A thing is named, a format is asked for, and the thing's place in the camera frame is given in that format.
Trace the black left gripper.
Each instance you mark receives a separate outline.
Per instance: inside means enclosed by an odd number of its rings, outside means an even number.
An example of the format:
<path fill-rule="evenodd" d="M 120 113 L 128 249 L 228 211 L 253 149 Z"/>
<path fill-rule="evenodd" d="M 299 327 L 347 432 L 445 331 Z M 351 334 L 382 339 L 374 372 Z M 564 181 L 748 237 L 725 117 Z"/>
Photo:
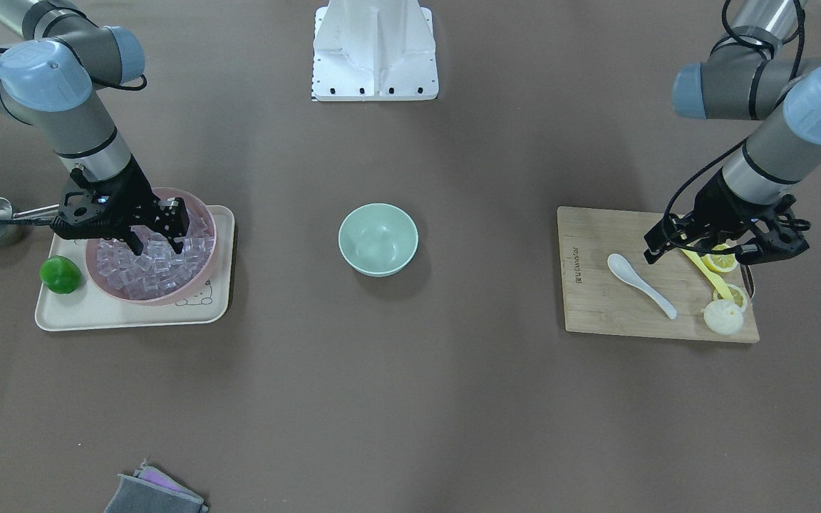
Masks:
<path fill-rule="evenodd" d="M 661 221 L 645 234 L 643 257 L 655 264 L 668 251 L 681 248 L 701 254 L 732 254 L 740 265 L 794 259 L 810 247 L 810 223 L 792 211 L 795 195 L 770 204 L 747 202 L 728 188 L 717 172 L 694 199 L 693 210 L 679 217 L 668 204 Z"/>

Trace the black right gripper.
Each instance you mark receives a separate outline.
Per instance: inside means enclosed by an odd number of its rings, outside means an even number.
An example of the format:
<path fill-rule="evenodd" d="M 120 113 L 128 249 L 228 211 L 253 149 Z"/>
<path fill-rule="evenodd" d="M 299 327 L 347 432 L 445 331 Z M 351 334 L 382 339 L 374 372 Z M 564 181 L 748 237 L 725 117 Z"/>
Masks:
<path fill-rule="evenodd" d="M 74 165 L 63 190 L 58 214 L 49 227 L 65 240 L 104 238 L 120 240 L 135 255 L 145 244 L 133 227 L 158 228 L 160 198 L 131 157 L 127 165 L 110 179 L 95 181 L 85 175 L 87 168 Z M 162 234 L 176 254 L 185 247 L 184 227 L 163 227 Z"/>

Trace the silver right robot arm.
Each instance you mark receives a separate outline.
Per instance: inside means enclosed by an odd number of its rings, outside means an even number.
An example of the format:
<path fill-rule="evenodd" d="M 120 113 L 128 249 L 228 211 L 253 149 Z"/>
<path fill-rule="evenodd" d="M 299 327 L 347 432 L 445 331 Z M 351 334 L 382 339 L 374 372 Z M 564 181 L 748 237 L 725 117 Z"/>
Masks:
<path fill-rule="evenodd" d="M 134 33 L 99 26 L 69 1 L 0 1 L 0 23 L 22 38 L 0 46 L 0 113 L 39 129 L 71 174 L 48 223 L 56 236 L 114 239 L 141 254 L 143 225 L 182 252 L 185 201 L 154 194 L 98 97 L 145 78 Z"/>

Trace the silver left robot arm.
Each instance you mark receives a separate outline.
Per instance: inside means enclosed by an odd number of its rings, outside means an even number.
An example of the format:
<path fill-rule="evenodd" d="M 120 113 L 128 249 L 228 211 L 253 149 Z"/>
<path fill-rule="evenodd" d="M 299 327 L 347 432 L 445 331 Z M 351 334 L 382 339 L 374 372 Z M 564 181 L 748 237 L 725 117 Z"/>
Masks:
<path fill-rule="evenodd" d="M 792 259 L 807 250 L 808 221 L 795 217 L 791 189 L 821 165 L 821 58 L 780 61 L 805 41 L 802 1 L 744 1 L 707 61 L 678 72 L 676 113 L 691 119 L 758 120 L 760 125 L 711 163 L 716 174 L 684 217 L 665 211 L 645 234 L 648 263 L 674 248 L 703 254 L 727 248 L 742 265 Z"/>

